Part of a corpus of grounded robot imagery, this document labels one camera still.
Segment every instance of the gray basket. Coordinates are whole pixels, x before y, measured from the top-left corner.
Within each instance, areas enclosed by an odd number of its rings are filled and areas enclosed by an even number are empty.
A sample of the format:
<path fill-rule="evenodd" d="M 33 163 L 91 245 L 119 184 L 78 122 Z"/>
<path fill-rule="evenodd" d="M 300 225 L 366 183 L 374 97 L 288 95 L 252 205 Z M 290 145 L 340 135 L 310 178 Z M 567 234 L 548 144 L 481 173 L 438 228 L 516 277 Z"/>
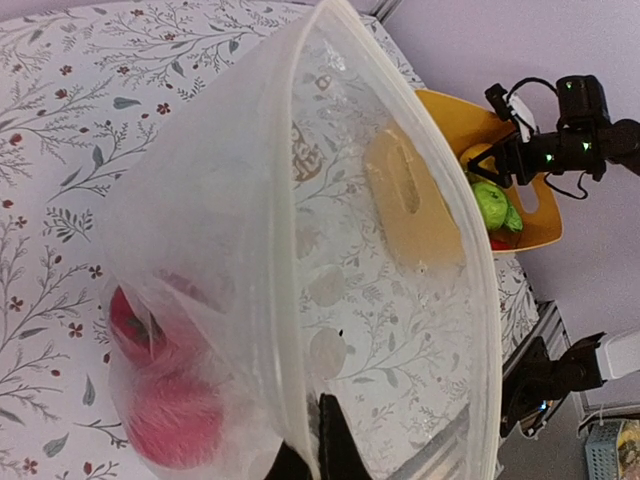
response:
<path fill-rule="evenodd" d="M 585 445 L 589 480 L 618 480 L 618 435 L 620 421 L 596 424 Z"/>

